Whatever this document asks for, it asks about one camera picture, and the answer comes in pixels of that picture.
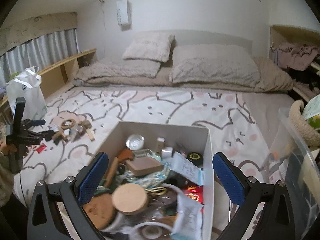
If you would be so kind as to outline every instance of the blue gripper pad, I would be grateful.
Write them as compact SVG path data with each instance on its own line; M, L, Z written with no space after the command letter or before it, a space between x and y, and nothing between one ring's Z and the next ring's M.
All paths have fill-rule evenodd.
M89 203L89 201L93 197L93 193L97 189L97 186L99 186L99 183L108 168L108 164L108 155L102 153L98 160L94 159L92 163L89 166L87 166L92 167L90 171L87 173L86 177L82 180L78 188L78 201L81 205Z
M213 156L213 169L225 188L231 202L241 206L244 202L244 187L233 173L230 166L226 163L227 161L229 162L229 160L224 155L222 157L220 154L223 153L216 153Z

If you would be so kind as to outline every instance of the wooden ring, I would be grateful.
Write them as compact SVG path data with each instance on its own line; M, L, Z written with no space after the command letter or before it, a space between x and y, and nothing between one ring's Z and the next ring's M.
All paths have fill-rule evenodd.
M65 129L72 128L75 124L76 124L76 120L74 120L74 119L68 119L68 120L64 120L64 121L61 123L60 127L61 127L61 129L65 130Z

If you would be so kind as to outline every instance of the beige blanket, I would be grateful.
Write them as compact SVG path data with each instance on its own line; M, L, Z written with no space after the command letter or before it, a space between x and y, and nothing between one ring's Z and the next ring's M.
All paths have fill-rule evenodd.
M183 83L173 85L169 82L169 76L172 67L161 67L155 78L147 77L98 77L88 79L86 82L76 80L77 86L105 86L108 83L112 84L127 84L133 86L175 86L175 87L189 87L189 88L208 88L220 90L232 90L242 92L269 92L279 90L292 90L293 84L291 77L278 66L273 64L270 59L263 57L254 57L253 60L261 74L260 82L254 87L245 87L236 84L228 84L222 82L207 82L207 83Z

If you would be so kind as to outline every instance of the wooden jar lid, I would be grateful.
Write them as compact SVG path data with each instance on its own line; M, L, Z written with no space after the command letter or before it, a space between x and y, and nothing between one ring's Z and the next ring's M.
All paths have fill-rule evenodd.
M128 183L119 186L112 194L113 206L126 215L135 215L148 205L147 192L138 184Z
M83 206L83 209L98 230L109 225L116 213L111 194L93 197L89 203Z

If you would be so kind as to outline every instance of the cable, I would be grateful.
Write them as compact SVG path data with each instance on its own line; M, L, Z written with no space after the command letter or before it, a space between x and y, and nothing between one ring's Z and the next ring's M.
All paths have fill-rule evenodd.
M22 196L24 199L24 203L26 204L26 208L28 208L27 202L26 202L26 198L24 197L24 193L23 193L23 189L22 189L22 183L21 183L21 171L19 171L19 177L20 177L20 187L21 187L21 192L22 192Z

